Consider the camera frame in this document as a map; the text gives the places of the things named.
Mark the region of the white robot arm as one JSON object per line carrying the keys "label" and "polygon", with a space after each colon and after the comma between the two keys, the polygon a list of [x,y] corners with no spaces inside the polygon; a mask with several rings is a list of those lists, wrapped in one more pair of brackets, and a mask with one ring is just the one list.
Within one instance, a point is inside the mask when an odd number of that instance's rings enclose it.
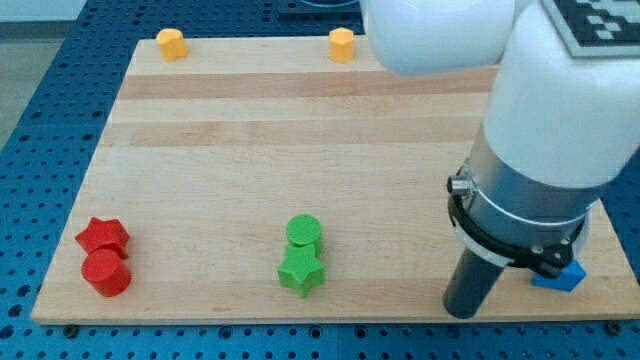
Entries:
{"label": "white robot arm", "polygon": [[373,53],[420,77],[497,65],[472,149],[447,183],[460,271],[555,278],[639,146],[639,60],[576,57],[544,1],[364,1]]}

